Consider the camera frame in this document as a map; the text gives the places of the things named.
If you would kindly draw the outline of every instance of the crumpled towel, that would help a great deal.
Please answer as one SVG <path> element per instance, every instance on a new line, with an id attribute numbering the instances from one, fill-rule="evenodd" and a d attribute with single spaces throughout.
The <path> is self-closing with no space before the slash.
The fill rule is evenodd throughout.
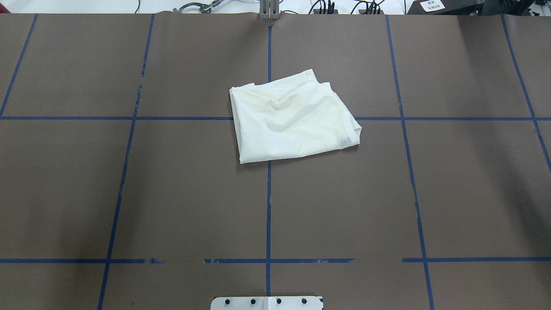
<path id="1" fill-rule="evenodd" d="M 312 69 L 230 89 L 239 162 L 297 158 L 360 144 L 361 127 Z"/>

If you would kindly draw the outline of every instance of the vertical blue line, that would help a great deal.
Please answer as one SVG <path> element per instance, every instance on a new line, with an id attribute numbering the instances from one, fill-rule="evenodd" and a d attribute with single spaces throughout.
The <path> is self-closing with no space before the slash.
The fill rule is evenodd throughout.
<path id="1" fill-rule="evenodd" d="M 33 18 L 33 23 L 31 24 L 31 28 L 29 29 L 29 33 L 27 34 L 27 39 L 25 40 L 25 44 L 23 45 L 21 54 L 19 54 L 17 65 L 15 65 L 15 70 L 13 71 L 12 80 L 9 82 L 8 90 L 6 91 L 6 95 L 4 97 L 4 102 L 2 103 L 2 107 L 0 108 L 0 117 L 2 117 L 2 114 L 4 114 L 4 110 L 6 109 L 6 104 L 8 103 L 9 94 L 12 92 L 13 83 L 15 82 L 15 78 L 17 77 L 17 73 L 19 72 L 19 67 L 21 66 L 21 61 L 23 61 L 23 56 L 25 55 L 27 46 L 29 45 L 29 40 L 31 39 L 31 35 L 33 34 L 33 30 L 34 30 L 34 26 L 36 24 L 37 18 L 38 18 L 38 14 L 35 14 Z"/>
<path id="2" fill-rule="evenodd" d="M 118 186 L 117 206 L 115 207 L 115 216 L 113 218 L 113 226 L 111 227 L 111 237 L 109 238 L 109 248 L 107 249 L 107 262 L 105 263 L 104 277 L 101 282 L 100 299 L 98 302 L 98 310 L 103 308 L 103 299 L 105 297 L 105 288 L 107 287 L 107 277 L 109 276 L 109 266 L 111 256 L 113 254 L 113 244 L 115 243 L 115 233 L 117 231 L 118 215 L 121 210 L 122 189 L 126 181 L 126 172 L 128 171 L 128 157 L 130 155 L 130 147 L 134 136 L 134 127 L 136 126 L 136 116 L 138 115 L 139 100 L 142 95 L 142 84 L 138 86 L 138 99 L 136 99 L 136 107 L 132 116 L 132 125 L 130 126 L 130 134 L 128 135 L 128 144 L 126 145 L 125 163 L 122 167 L 121 183 Z"/>
<path id="3" fill-rule="evenodd" d="M 272 81 L 272 26 L 268 27 L 268 82 Z M 272 161 L 268 161 L 268 182 L 266 194 L 266 296 L 272 294 Z"/>
<path id="4" fill-rule="evenodd" d="M 155 14 L 151 14 L 151 21 L 149 22 L 149 34 L 147 35 L 147 43 L 145 45 L 145 53 L 143 55 L 142 77 L 145 76 L 145 64 L 147 63 L 147 55 L 149 52 L 149 44 L 151 43 L 151 32 L 153 31 L 154 20 L 155 20 Z"/>
<path id="5" fill-rule="evenodd" d="M 545 147 L 545 143 L 543 142 L 542 133 L 539 130 L 538 121 L 536 120 L 536 115 L 534 113 L 534 109 L 532 108 L 532 103 L 530 102 L 528 91 L 526 90 L 524 80 L 522 79 L 522 75 L 520 74 L 520 69 L 518 68 L 518 64 L 516 62 L 515 53 L 513 52 L 513 47 L 511 45 L 511 39 L 509 38 L 509 31 L 507 30 L 507 23 L 505 22 L 505 16 L 503 14 L 501 15 L 501 23 L 503 24 L 505 39 L 507 40 L 507 46 L 509 47 L 509 52 L 511 52 L 511 59 L 513 60 L 513 65 L 515 65 L 518 81 L 520 82 L 520 86 L 522 87 L 522 92 L 524 93 L 524 98 L 526 99 L 526 104 L 528 105 L 530 116 L 532 116 L 532 122 L 534 123 L 534 127 L 536 128 L 536 133 L 538 134 L 539 144 L 542 146 L 543 155 L 545 156 L 545 161 L 547 162 L 547 168 L 549 169 L 549 172 L 551 172 L 551 161 L 549 160 L 549 153 L 547 152 L 547 148 Z"/>
<path id="6" fill-rule="evenodd" d="M 407 134 L 407 128 L 406 128 L 406 118 L 404 115 L 404 108 L 402 105 L 402 94 L 400 92 L 400 85 L 398 82 L 398 70 L 396 68 L 396 59 L 394 56 L 394 47 L 392 45 L 392 33 L 390 29 L 390 20 L 388 18 L 388 15 L 385 15 L 386 17 L 386 29 L 388 32 L 388 43 L 390 45 L 390 55 L 392 58 L 392 69 L 394 70 L 394 81 L 396 84 L 396 94 L 398 95 L 398 106 L 400 109 L 400 118 L 402 121 L 402 133 L 404 135 L 404 143 L 406 144 L 406 155 L 408 158 L 408 168 L 409 168 L 409 178 L 412 183 L 413 188 L 413 195 L 415 197 L 415 210 L 417 212 L 417 230 L 419 233 L 419 241 L 421 243 L 421 254 L 423 256 L 423 267 L 425 269 L 425 281 L 426 281 L 426 290 L 429 295 L 429 306 L 431 310 L 434 310 L 434 301 L 433 301 L 433 289 L 430 284 L 430 274 L 429 274 L 429 263 L 426 260 L 426 249 L 425 249 L 425 238 L 423 235 L 423 224 L 421 222 L 421 211 L 419 210 L 419 200 L 417 197 L 417 187 L 415 185 L 415 176 L 413 174 L 413 164 L 412 164 L 412 158 L 411 153 L 409 151 L 409 140 L 408 140 L 408 134 Z"/>

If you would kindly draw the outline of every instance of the white bracket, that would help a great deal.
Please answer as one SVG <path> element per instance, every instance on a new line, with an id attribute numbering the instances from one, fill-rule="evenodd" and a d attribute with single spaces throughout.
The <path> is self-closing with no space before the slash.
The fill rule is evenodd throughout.
<path id="1" fill-rule="evenodd" d="M 279 19 L 279 0 L 260 0 L 260 19 Z"/>
<path id="2" fill-rule="evenodd" d="M 210 310 L 323 310 L 323 298 L 316 296 L 217 297 Z"/>

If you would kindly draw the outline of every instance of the white cloth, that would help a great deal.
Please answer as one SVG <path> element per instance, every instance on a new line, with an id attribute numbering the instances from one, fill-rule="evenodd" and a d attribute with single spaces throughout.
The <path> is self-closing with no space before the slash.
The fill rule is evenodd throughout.
<path id="1" fill-rule="evenodd" d="M 230 89 L 240 163 L 296 158 L 360 144 L 361 127 L 314 72 Z"/>

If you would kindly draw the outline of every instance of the barcode label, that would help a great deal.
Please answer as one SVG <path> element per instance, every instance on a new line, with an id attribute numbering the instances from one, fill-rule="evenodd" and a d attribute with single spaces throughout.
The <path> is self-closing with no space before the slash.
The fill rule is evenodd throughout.
<path id="1" fill-rule="evenodd" d="M 429 0 L 429 1 L 421 2 L 420 4 L 423 7 L 423 10 L 425 10 L 425 12 L 432 12 L 432 11 L 445 9 L 444 5 L 442 4 L 442 1 L 440 0 Z"/>

